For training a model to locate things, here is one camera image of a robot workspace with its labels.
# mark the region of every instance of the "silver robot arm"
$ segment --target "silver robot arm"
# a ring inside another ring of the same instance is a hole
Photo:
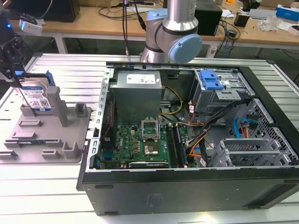
[[[141,61],[187,63],[195,58],[202,48],[195,8],[196,0],[168,0],[167,9],[150,10]]]

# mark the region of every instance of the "floor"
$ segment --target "floor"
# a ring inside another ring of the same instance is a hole
[[[56,43],[53,38],[26,36],[24,41],[31,48],[26,54],[30,59],[32,52],[58,53]],[[131,55],[139,55],[144,49],[144,42],[130,42],[129,49]],[[124,55],[124,41],[117,40],[91,40],[91,39],[66,39],[66,45],[70,54],[103,54],[103,55]],[[198,57],[205,57],[208,46],[204,45]],[[256,48],[234,47],[229,58],[256,59],[254,56]],[[291,80],[299,74],[299,50],[290,50],[289,56],[280,49],[264,49],[260,59],[273,60]],[[5,81],[0,80],[0,98],[8,88]]]

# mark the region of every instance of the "green motherboard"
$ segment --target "green motherboard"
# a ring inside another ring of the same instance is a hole
[[[167,164],[167,168],[171,168],[173,167],[173,161],[176,160],[174,157],[185,157],[186,141],[189,140],[187,127],[180,126],[178,129],[183,147],[179,153],[176,153],[173,152],[175,150],[174,137],[170,136],[170,128],[167,125],[160,125],[159,140],[156,142],[152,139],[142,140],[141,125],[118,125],[116,146],[112,151],[103,152],[101,166],[105,169],[123,168],[123,166],[127,168],[130,162],[144,161],[164,162],[164,164]],[[157,131],[155,126],[144,126],[143,133],[155,134]],[[175,131],[171,134],[175,135],[176,138],[178,137]]]

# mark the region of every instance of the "slotted aluminum surface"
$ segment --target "slotted aluminum surface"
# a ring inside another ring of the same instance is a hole
[[[43,54],[27,66],[31,72],[49,70],[68,105],[87,102],[96,109],[106,62],[138,62],[137,56]],[[195,59],[198,65],[249,66],[293,124],[299,128],[298,90],[275,65],[265,60]],[[21,112],[21,97],[10,89],[0,101],[0,147]],[[299,193],[269,210],[215,211],[139,216],[98,217],[85,192],[75,189],[80,164],[0,166],[1,223],[299,223]]]

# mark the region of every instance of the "ram slot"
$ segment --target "ram slot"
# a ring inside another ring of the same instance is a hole
[[[179,132],[178,126],[175,129],[176,129],[175,142],[177,144],[176,148],[177,148],[177,151],[180,152],[182,165],[186,165],[186,155],[185,155],[185,150],[184,150],[184,146],[183,146],[183,142],[182,142],[182,138],[181,138],[181,133]]]
[[[166,127],[166,135],[167,135],[167,145],[168,145],[171,167],[177,168],[178,161],[177,161],[176,147],[175,147],[175,142],[174,142],[174,138],[173,138],[172,127],[170,127],[168,125]]]
[[[181,146],[183,146],[181,143],[181,138],[179,136],[178,132],[178,127],[173,127],[172,128],[172,135],[173,135],[173,140],[174,140],[174,145],[175,145],[175,151],[176,151],[176,156],[177,156],[177,161],[178,161],[178,167],[182,168],[183,166],[183,159],[182,159],[182,154],[181,154]]]

